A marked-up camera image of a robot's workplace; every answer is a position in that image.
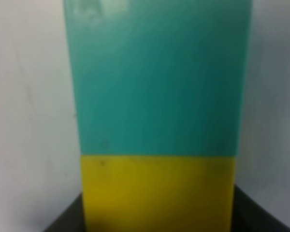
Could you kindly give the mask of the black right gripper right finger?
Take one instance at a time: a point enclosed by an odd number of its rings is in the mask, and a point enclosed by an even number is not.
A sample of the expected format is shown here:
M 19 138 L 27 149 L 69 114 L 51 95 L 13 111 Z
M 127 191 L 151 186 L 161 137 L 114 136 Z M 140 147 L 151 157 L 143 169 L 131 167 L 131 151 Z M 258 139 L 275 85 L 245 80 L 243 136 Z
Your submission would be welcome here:
M 277 220 L 234 186 L 232 232 L 290 232 L 290 228 Z

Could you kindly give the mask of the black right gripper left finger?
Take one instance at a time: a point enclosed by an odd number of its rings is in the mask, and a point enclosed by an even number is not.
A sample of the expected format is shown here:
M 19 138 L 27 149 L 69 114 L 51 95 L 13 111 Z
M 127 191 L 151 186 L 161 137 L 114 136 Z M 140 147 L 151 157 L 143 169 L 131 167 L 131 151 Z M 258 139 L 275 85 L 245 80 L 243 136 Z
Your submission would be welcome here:
M 85 232 L 82 194 L 45 230 L 45 232 Z

